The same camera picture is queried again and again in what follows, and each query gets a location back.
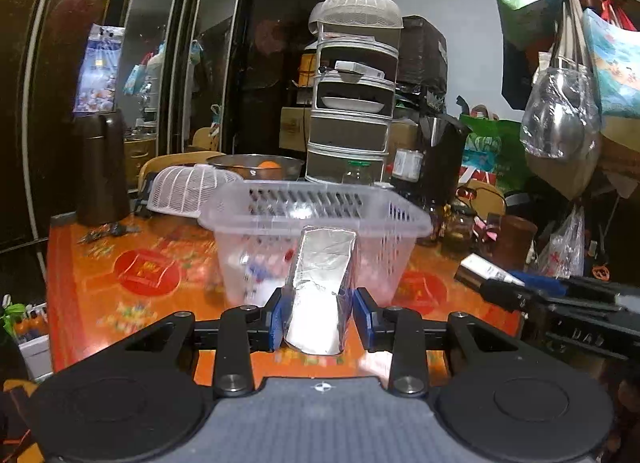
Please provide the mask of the hanging clear plastic bag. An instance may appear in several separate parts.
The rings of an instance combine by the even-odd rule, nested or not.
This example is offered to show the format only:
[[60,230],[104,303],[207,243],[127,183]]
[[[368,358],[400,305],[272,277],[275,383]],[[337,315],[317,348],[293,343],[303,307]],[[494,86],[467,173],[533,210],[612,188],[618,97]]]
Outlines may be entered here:
[[521,123],[520,140],[537,158],[569,161],[597,147],[600,114],[592,75],[548,67],[538,75]]

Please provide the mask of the black bag on rack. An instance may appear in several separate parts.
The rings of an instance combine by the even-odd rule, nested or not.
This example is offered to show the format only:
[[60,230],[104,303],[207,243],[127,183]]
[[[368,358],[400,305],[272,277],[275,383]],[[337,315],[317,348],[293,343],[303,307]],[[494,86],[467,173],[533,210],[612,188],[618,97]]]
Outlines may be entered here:
[[445,113],[448,86],[446,38],[422,16],[402,18],[396,87],[426,112]]

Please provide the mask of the green shopping bag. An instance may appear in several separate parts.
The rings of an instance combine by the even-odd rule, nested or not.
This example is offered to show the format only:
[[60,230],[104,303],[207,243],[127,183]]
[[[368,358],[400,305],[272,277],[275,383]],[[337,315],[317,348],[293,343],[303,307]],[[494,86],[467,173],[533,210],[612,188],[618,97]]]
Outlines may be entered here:
[[520,142],[521,124],[460,116],[471,130],[466,137],[460,175],[498,187],[504,194],[520,191],[532,176]]

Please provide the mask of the clear plastic perforated basket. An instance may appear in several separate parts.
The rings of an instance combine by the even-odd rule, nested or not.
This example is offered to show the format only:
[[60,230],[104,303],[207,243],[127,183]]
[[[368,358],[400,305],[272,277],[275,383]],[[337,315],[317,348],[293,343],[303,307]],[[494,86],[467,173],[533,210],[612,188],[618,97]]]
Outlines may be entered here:
[[328,280],[343,255],[352,257],[349,285],[387,304],[416,240],[433,230],[424,211],[390,190],[249,180],[217,189],[198,222],[215,235],[231,305],[265,304],[299,258]]

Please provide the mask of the tiered food cover rack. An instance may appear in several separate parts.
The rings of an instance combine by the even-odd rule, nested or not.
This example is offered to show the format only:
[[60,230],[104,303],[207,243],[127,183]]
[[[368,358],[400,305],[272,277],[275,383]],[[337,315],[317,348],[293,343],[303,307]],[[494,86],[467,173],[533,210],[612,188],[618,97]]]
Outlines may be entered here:
[[392,0],[325,0],[314,13],[316,71],[305,178],[374,184],[384,177],[401,30]]

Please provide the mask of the clear glass jar yellow liquid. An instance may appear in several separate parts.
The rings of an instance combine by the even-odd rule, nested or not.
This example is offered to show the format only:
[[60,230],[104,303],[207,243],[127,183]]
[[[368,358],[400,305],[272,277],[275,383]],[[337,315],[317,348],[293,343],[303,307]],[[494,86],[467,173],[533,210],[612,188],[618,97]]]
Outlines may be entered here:
[[442,246],[450,253],[468,252],[473,244],[473,230],[476,212],[468,205],[456,203],[451,205],[445,223],[445,235]]

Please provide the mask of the white black small box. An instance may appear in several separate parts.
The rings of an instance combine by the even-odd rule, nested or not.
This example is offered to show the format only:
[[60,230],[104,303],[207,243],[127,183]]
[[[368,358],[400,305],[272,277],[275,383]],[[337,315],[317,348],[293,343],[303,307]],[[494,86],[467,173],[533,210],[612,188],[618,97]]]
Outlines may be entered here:
[[484,291],[521,290],[525,283],[497,265],[477,254],[464,257],[456,272],[454,280],[482,293]]

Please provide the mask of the steel bowl with orange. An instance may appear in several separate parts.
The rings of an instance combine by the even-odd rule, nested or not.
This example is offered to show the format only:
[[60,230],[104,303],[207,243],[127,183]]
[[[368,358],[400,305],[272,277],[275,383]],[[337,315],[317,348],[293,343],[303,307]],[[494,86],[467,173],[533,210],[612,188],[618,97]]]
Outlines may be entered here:
[[244,179],[295,180],[303,171],[302,160],[273,154],[224,154],[209,157],[206,162],[214,168],[232,171]]

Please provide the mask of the brown ceramic mug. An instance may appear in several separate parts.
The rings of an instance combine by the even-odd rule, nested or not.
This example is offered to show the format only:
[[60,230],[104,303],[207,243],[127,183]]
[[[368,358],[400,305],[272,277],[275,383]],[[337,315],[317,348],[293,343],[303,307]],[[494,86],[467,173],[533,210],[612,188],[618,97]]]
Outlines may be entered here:
[[506,271],[522,270],[537,230],[537,226],[529,220],[503,215],[492,254],[495,263]]

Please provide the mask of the white silver carton box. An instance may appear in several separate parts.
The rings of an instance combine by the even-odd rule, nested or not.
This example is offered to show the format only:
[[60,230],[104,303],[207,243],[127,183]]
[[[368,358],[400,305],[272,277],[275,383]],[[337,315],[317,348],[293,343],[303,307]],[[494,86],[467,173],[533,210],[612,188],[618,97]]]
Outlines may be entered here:
[[352,312],[355,231],[306,227],[282,290],[285,343],[312,356],[344,350]]

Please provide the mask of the dark brown thermos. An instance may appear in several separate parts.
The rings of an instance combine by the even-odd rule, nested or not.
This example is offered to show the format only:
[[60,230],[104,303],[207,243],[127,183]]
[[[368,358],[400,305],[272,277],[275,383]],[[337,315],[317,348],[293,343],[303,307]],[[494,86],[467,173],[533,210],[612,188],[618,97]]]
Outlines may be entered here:
[[76,215],[81,225],[116,223],[130,213],[125,130],[119,110],[75,116]]

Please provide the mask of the white mesh food cover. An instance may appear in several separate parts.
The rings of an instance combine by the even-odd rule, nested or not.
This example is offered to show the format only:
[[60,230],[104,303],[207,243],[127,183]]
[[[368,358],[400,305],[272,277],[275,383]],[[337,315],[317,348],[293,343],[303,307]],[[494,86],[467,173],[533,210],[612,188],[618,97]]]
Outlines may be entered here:
[[155,175],[146,206],[154,213],[198,218],[201,207],[217,189],[242,181],[239,174],[213,165],[168,166]]

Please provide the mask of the keys on table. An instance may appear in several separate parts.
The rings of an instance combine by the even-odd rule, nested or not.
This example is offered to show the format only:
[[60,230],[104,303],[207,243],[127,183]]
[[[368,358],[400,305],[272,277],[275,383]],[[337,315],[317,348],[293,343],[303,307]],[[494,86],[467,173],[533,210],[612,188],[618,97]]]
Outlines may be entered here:
[[98,229],[88,231],[78,240],[79,244],[89,244],[107,237],[118,238],[130,233],[139,233],[141,228],[134,225],[124,225],[122,223],[111,223],[101,226]]

